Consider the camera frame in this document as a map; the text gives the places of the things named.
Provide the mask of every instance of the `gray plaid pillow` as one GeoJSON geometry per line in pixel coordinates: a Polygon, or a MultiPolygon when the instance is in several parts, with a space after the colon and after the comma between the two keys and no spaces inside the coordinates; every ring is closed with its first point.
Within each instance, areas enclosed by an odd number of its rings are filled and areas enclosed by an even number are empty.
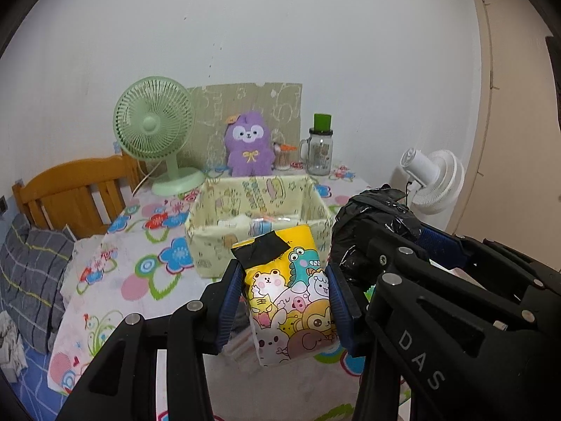
{"type": "Polygon", "coordinates": [[[31,227],[19,214],[0,250],[0,302],[40,353],[52,350],[65,311],[58,289],[73,248],[63,233],[31,227]]]}

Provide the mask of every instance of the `fan base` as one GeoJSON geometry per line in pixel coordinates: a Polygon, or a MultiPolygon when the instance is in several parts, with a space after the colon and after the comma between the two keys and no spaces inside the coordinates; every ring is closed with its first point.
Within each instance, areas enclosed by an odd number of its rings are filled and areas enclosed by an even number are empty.
{"type": "Polygon", "coordinates": [[[186,193],[201,186],[205,179],[205,174],[196,168],[181,168],[177,179],[170,179],[167,173],[160,175],[152,184],[152,193],[158,196],[186,193]]]}

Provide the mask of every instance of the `yellow bow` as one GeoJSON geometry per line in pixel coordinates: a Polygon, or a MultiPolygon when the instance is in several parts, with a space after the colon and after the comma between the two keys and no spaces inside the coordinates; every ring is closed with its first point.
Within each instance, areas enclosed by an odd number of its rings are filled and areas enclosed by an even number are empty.
{"type": "Polygon", "coordinates": [[[255,157],[259,155],[259,150],[254,150],[253,152],[244,152],[242,155],[248,159],[248,163],[250,161],[256,161],[255,157]]]}

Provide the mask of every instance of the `blue gripper pad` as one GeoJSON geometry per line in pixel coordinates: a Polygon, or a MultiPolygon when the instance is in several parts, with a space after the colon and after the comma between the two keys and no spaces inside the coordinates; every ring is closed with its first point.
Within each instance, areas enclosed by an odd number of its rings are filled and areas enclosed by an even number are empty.
{"type": "Polygon", "coordinates": [[[238,260],[232,260],[220,282],[227,283],[227,289],[218,314],[215,340],[215,345],[218,350],[221,350],[222,347],[228,343],[230,338],[230,331],[234,324],[239,297],[242,294],[243,274],[243,269],[238,260]]]}
{"type": "Polygon", "coordinates": [[[452,236],[423,224],[421,236],[415,242],[424,248],[428,257],[447,269],[464,269],[468,257],[465,255],[462,245],[452,236]]]}
{"type": "Polygon", "coordinates": [[[339,267],[329,265],[325,272],[329,280],[329,303],[341,345],[347,348],[351,356],[359,356],[359,343],[354,331],[356,322],[362,316],[360,308],[339,267]]]}

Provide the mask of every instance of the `door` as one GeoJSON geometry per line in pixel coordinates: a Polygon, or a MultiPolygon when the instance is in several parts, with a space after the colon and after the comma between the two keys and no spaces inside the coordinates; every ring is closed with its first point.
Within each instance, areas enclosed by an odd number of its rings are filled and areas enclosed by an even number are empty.
{"type": "Polygon", "coordinates": [[[528,0],[482,2],[479,17],[487,24],[480,27],[487,26],[490,40],[482,45],[490,48],[482,55],[490,61],[489,113],[455,232],[501,242],[559,270],[561,131],[546,44],[551,33],[528,0]]]}

